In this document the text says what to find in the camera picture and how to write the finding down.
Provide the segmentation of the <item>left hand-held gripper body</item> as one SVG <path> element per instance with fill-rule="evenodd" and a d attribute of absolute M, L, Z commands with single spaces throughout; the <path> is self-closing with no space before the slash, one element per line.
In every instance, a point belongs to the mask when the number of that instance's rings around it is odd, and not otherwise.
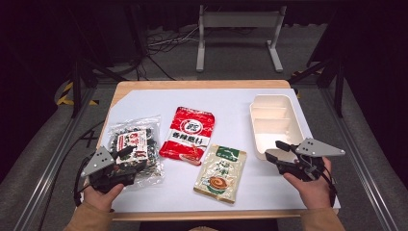
<path fill-rule="evenodd" d="M 136 174 L 126 174 L 124 168 L 116 162 L 117 158 L 117 151 L 110 152 L 106 147 L 100 146 L 83 168 L 80 176 L 87 178 L 89 184 L 102 193 L 107 193 L 118 184 L 133 185 Z"/>

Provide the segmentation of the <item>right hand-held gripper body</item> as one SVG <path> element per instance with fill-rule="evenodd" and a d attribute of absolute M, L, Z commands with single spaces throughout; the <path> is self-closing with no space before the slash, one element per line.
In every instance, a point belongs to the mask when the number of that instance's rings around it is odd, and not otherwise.
<path fill-rule="evenodd" d="M 307 138 L 298 145 L 293 144 L 292 153 L 297 157 L 297 162 L 283 162 L 282 173 L 290 173 L 302 181 L 309 182 L 318 180 L 324 173 L 323 157 L 342 156 L 345 151 L 322 141 Z"/>

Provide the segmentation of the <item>cream plastic compartment box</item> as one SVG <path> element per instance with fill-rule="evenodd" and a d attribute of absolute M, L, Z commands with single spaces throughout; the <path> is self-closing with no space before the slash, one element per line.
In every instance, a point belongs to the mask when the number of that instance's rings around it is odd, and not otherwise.
<path fill-rule="evenodd" d="M 311 135 L 298 101 L 285 94 L 257 95 L 250 104 L 250 117 L 257 157 L 261 160 L 269 150 L 279 160 L 291 162 L 294 154 L 279 149 L 275 142 L 300 144 Z"/>

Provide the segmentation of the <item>green and beige seasoning packet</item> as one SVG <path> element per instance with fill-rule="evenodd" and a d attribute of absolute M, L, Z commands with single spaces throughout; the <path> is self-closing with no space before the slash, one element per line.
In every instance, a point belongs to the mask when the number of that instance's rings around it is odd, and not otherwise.
<path fill-rule="evenodd" d="M 245 151 L 213 144 L 205 156 L 193 190 L 234 204 L 246 157 Z"/>

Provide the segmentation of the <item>red seasoning packet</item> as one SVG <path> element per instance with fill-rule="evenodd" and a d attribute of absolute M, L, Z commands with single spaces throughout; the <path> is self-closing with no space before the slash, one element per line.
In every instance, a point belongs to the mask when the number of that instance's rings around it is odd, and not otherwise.
<path fill-rule="evenodd" d="M 200 166 L 215 124 L 212 113 L 178 107 L 159 151 L 160 155 Z"/>

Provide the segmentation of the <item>person's left hand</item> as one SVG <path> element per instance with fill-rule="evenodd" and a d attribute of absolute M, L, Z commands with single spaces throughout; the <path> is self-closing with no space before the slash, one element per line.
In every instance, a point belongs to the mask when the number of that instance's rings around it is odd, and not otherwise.
<path fill-rule="evenodd" d="M 118 184 L 107 193 L 102 193 L 96 191 L 93 187 L 88 187 L 84 189 L 84 200 L 98 210 L 110 212 L 114 200 L 120 195 L 123 189 L 124 185 Z"/>

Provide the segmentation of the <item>person's right hand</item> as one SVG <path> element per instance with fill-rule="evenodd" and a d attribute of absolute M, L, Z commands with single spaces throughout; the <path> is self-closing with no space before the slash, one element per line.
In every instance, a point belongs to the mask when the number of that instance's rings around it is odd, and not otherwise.
<path fill-rule="evenodd" d="M 285 173 L 283 177 L 297 189 L 307 209 L 314 210 L 332 207 L 329 184 L 323 177 L 310 182 L 303 182 L 290 173 Z"/>

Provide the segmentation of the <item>clear bag of dried seaweed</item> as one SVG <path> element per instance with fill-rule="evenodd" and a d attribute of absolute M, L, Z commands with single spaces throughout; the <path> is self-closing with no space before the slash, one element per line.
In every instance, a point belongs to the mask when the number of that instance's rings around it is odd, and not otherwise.
<path fill-rule="evenodd" d="M 159 116 L 131 119 L 113 125 L 109 132 L 108 149 L 120 151 L 127 146 L 134 146 L 134 151 L 116 162 L 121 168 L 125 163 L 146 161 L 147 166 L 135 176 L 129 190 L 135 191 L 159 184 L 164 180 L 165 172 L 159 154 L 160 135 Z"/>

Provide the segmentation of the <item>black metal stand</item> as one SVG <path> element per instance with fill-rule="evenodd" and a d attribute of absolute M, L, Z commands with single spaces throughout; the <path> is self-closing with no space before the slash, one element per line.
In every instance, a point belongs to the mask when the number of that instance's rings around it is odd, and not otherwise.
<path fill-rule="evenodd" d="M 295 84 L 300 80 L 312 75 L 313 73 L 321 71 L 317 79 L 317 85 L 321 89 L 327 89 L 333 80 L 335 82 L 334 90 L 334 109 L 338 117 L 343 116 L 343 88 L 344 88 L 344 67 L 343 62 L 340 59 L 331 58 L 323 62 L 314 64 L 313 66 L 293 74 L 288 80 L 290 84 Z"/>
<path fill-rule="evenodd" d="M 72 118 L 76 117 L 84 106 L 83 96 L 81 93 L 81 84 L 84 83 L 87 89 L 95 89 L 98 83 L 96 74 L 93 70 L 101 72 L 108 78 L 117 82 L 125 81 L 125 78 L 113 73 L 108 68 L 94 63 L 84 58 L 78 58 L 73 66 L 70 80 L 73 83 L 73 113 Z"/>

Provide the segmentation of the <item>yellow and black hazard tape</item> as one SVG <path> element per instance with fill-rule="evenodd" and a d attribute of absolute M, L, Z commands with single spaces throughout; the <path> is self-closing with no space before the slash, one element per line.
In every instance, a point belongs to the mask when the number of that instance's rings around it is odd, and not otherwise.
<path fill-rule="evenodd" d="M 60 98 L 57 100 L 57 104 L 58 105 L 70 105 L 73 106 L 74 105 L 74 101 L 71 99 L 68 99 L 67 96 L 69 94 L 69 92 L 73 89 L 73 82 L 72 81 L 68 81 L 67 84 L 65 85 Z"/>

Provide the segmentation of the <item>white paper sheet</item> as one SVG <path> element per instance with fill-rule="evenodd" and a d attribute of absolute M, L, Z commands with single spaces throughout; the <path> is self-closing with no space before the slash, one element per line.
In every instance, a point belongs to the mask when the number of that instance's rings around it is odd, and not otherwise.
<path fill-rule="evenodd" d="M 259 94 L 285 94 L 297 100 L 292 89 L 133 90 L 120 99 L 110 109 L 109 127 L 128 119 L 160 116 L 160 135 L 165 139 L 178 107 L 209 112 L 216 120 L 210 143 L 245 151 L 247 159 L 234 204 L 195 192 L 193 184 L 199 168 L 165 158 L 164 181 L 135 191 L 127 188 L 115 200 L 115 210 L 138 216 L 143 213 L 303 210 L 305 206 L 296 189 L 280 176 L 275 165 L 257 157 L 250 104 Z"/>

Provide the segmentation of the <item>white metal stand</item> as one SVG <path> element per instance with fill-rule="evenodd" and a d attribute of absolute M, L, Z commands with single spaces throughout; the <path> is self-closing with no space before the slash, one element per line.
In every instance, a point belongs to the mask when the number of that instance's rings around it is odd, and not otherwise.
<path fill-rule="evenodd" d="M 287 7 L 272 12 L 208 12 L 204 6 L 199 8 L 196 71 L 202 72 L 205 64 L 205 29 L 206 28 L 272 28 L 273 35 L 266 42 L 275 71 L 281 73 L 283 66 L 276 50 L 276 44 L 283 26 Z"/>

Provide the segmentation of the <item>aluminium rail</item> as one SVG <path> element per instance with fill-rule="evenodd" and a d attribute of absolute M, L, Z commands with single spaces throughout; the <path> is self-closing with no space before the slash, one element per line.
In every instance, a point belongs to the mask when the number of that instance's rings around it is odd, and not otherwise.
<path fill-rule="evenodd" d="M 43 199 L 56 179 L 58 168 L 63 163 L 64 154 L 68 150 L 68 145 L 71 141 L 72 135 L 77 128 L 89 102 L 91 101 L 94 92 L 95 88 L 84 90 L 83 97 L 80 99 L 81 107 L 77 111 L 76 116 L 71 118 L 66 125 L 63 136 L 59 141 L 53 155 L 49 159 L 43 174 L 40 176 L 30 200 L 27 202 L 19 217 L 19 220 L 13 228 L 13 231 L 28 231 L 29 227 L 31 226 Z"/>
<path fill-rule="evenodd" d="M 344 120 L 338 116 L 338 113 L 334 106 L 334 98 L 330 94 L 329 90 L 322 89 L 320 91 L 322 98 L 328 107 L 331 115 L 334 117 L 334 120 L 340 130 L 343 140 L 345 142 L 347 148 L 346 156 L 350 159 L 351 163 L 353 164 L 357 175 L 363 185 L 363 188 L 369 198 L 370 204 L 376 213 L 381 226 L 384 231 L 399 231 L 395 220 L 386 205 L 386 202 L 380 193 L 377 184 L 375 183 L 373 177 L 370 174 L 370 171 L 363 160 L 361 152 L 357 147 L 356 142 L 352 138 L 352 135 L 346 126 Z"/>

